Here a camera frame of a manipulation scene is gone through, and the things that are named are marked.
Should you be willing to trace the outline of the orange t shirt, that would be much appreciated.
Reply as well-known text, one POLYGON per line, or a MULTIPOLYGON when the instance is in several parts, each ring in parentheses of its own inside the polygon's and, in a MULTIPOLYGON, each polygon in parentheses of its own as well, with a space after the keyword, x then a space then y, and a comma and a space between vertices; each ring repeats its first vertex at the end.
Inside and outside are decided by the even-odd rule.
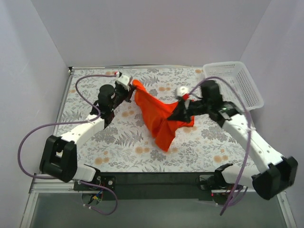
POLYGON ((133 81, 132 85, 136 86, 134 99, 142 112, 146 127, 155 139, 155 144, 161 150, 167 152, 176 136, 176 130, 182 127, 193 127, 194 117, 191 118, 190 123, 168 121, 167 118, 171 115, 178 103, 163 103, 149 94, 143 84, 137 79, 133 81))

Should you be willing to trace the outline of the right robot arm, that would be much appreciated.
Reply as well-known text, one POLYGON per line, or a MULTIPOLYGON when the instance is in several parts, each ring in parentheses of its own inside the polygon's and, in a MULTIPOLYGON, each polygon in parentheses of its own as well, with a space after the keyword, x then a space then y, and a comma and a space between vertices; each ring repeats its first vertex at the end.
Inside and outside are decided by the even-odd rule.
POLYGON ((252 126, 248 111, 224 101, 216 81, 204 80, 197 86, 202 97, 196 101, 190 100, 192 92, 187 87, 175 90, 178 104, 168 120, 188 122, 191 117, 207 114, 243 147, 244 158, 251 158, 257 168, 257 171, 246 171, 244 166, 224 164, 214 171, 215 183, 221 187, 234 184, 252 188, 265 200, 291 187, 297 173, 297 160, 271 147, 252 126))

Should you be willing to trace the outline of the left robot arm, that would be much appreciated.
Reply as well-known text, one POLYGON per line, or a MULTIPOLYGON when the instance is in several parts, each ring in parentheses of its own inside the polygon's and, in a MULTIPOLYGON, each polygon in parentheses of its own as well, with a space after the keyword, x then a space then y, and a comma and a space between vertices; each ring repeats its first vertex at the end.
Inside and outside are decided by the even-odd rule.
POLYGON ((126 88, 118 83, 100 87, 98 99, 85 123, 72 130, 47 138, 39 169, 63 182, 71 180, 91 182, 98 170, 77 161, 77 149, 96 133, 104 130, 114 119, 114 110, 123 102, 130 102, 135 86, 126 88))

